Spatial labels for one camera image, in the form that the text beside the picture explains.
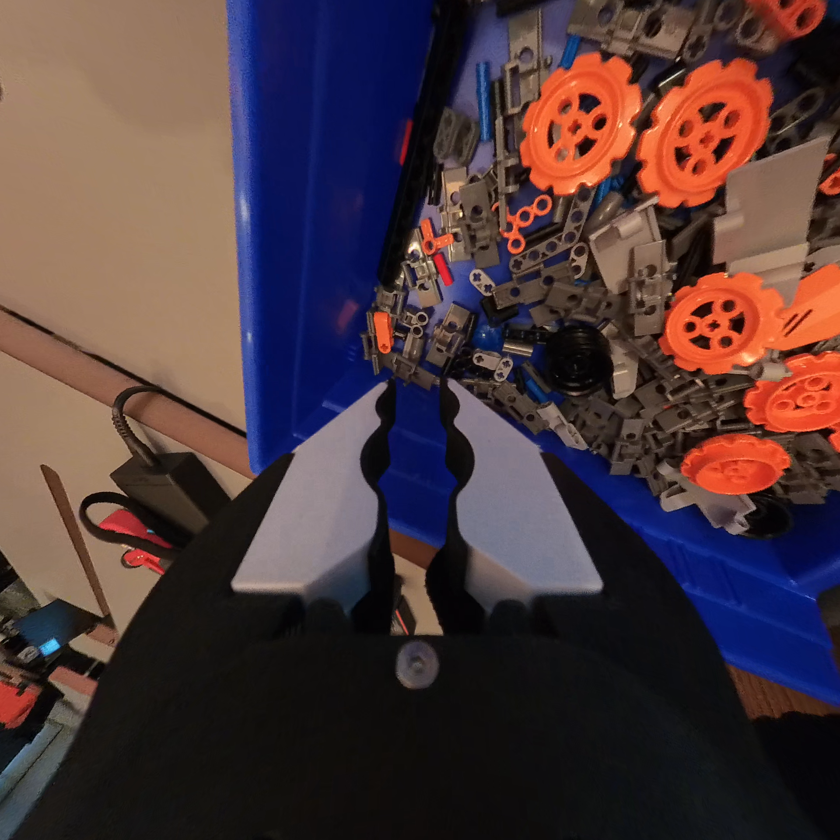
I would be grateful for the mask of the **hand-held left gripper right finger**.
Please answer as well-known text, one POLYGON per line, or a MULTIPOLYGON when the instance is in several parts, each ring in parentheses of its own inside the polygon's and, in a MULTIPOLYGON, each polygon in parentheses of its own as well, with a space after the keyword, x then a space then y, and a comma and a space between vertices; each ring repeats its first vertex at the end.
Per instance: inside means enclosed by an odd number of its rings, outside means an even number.
POLYGON ((603 581, 539 447, 455 381, 439 391, 455 479, 426 572, 443 629, 482 629, 504 602, 591 596, 603 581))

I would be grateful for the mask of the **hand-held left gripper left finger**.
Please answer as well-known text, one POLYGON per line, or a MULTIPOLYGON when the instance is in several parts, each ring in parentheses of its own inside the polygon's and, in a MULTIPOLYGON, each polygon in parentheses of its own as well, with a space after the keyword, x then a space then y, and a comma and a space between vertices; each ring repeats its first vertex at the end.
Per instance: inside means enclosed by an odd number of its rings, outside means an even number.
POLYGON ((396 385, 380 382, 300 444, 232 580, 247 595, 335 602, 389 632, 395 565, 384 492, 396 385))

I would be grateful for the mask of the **pile of toy building parts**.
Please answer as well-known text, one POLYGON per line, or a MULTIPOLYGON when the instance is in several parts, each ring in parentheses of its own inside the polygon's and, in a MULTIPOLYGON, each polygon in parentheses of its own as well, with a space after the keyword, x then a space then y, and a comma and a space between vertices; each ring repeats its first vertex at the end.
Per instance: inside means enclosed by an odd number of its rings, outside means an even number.
POLYGON ((773 539, 838 493, 838 335, 774 348, 838 265, 838 2, 487 2, 498 68, 450 92, 441 2, 365 314, 374 374, 442 378, 773 539))

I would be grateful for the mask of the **blue plastic bin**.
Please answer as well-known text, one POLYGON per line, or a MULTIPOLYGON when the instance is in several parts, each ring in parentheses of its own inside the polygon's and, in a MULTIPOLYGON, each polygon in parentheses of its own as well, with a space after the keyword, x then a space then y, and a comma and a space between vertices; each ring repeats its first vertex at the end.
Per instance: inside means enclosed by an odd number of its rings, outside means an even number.
MULTIPOLYGON (((361 354, 435 2, 227 2, 248 461, 256 474, 377 383, 361 354)), ((556 434, 556 454, 666 562, 728 663, 838 704, 816 597, 838 585, 838 493, 770 541, 662 511, 556 434)))

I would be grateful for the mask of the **black power adapter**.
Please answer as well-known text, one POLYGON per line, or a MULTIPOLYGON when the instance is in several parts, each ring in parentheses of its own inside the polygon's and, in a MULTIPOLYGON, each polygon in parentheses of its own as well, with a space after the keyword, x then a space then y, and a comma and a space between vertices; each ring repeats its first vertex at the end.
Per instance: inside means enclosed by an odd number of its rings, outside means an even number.
POLYGON ((129 458, 110 475, 121 492, 172 526, 196 535, 230 502, 230 496, 193 452, 154 452, 133 431, 125 414, 134 396, 158 393, 155 385, 135 385, 116 395, 112 425, 129 458))

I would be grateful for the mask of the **red flat item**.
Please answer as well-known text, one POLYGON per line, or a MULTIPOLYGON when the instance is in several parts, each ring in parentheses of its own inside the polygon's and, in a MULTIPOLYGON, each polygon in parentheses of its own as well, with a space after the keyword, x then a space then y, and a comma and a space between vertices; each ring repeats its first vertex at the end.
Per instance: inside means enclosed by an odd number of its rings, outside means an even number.
MULTIPOLYGON (((169 542, 160 538, 153 530, 147 528, 131 512, 123 509, 118 509, 105 517, 99 523, 99 528, 105 532, 116 533, 126 538, 145 540, 161 549, 168 550, 172 548, 169 542)), ((162 575, 172 564, 169 560, 163 560, 154 553, 148 553, 128 543, 123 543, 122 548, 123 552, 120 563, 123 568, 129 571, 146 569, 147 571, 162 575)))

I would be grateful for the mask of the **thin wooden stick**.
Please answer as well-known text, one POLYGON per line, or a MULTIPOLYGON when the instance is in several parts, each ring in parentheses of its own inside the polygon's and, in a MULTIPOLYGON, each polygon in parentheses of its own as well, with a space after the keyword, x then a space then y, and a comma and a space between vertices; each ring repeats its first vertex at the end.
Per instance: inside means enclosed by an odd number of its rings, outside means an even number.
POLYGON ((45 480, 49 494, 56 505, 59 517, 65 527, 73 550, 78 557, 80 567, 91 588, 91 592, 96 600, 99 612, 106 623, 112 624, 111 608, 103 590, 98 572, 89 553, 86 540, 82 536, 81 526, 77 519, 77 514, 74 512, 74 509, 70 504, 70 499, 64 484, 58 473, 48 465, 42 464, 39 466, 39 469, 45 480))

